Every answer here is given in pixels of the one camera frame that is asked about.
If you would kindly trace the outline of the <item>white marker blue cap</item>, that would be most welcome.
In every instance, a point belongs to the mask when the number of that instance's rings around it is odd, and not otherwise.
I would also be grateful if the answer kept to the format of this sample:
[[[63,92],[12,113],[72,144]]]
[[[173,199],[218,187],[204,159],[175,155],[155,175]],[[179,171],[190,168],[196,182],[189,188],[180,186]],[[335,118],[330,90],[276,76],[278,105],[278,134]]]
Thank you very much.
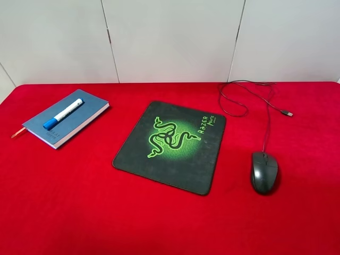
[[[72,104],[67,106],[66,109],[62,110],[60,113],[55,115],[53,118],[45,122],[42,126],[46,130],[51,130],[54,126],[56,126],[60,121],[62,121],[67,115],[75,111],[84,103],[82,98],[78,98]]]

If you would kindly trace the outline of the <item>red velvet tablecloth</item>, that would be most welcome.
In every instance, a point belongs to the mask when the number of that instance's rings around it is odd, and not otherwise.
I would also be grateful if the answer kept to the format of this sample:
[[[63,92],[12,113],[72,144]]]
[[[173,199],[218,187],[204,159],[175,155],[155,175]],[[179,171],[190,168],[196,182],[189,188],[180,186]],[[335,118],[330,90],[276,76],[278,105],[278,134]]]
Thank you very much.
[[[76,89],[110,109],[59,150],[21,124]],[[339,254],[339,84],[282,82],[268,152],[277,191],[256,194],[251,153],[265,103],[227,119],[211,190],[199,196],[114,169],[112,160],[153,100],[221,113],[213,83],[21,85],[1,103],[1,254]]]

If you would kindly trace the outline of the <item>blue hardcover notebook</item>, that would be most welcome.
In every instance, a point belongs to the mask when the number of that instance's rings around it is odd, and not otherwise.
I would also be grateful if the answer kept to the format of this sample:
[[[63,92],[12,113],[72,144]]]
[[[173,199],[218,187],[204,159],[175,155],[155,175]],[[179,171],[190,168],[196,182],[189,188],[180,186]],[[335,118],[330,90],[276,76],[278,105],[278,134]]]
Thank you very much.
[[[51,130],[43,128],[43,124],[45,122],[53,118],[62,110],[66,109],[67,106],[72,104],[78,98],[82,98],[84,101],[79,108],[67,115]],[[91,123],[108,107],[108,101],[78,89],[33,118],[24,122],[22,124],[23,128],[11,137],[15,138],[23,131],[29,131],[52,148],[57,149]]]

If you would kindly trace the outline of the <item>black wired computer mouse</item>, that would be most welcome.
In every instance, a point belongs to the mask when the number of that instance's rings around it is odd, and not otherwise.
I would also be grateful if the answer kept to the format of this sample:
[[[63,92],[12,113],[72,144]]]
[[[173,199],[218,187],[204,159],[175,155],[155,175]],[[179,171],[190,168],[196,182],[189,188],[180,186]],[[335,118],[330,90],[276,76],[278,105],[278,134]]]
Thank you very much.
[[[265,152],[254,152],[251,159],[250,180],[253,189],[258,194],[270,194],[278,174],[276,159]]]

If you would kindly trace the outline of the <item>black green Razer mousepad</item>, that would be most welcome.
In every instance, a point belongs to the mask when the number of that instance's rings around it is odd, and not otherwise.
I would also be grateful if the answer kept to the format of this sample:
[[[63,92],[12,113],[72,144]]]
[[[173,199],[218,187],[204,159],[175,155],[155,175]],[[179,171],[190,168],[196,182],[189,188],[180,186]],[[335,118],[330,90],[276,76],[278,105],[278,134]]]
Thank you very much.
[[[206,196],[211,189],[226,117],[153,101],[124,141],[113,167]]]

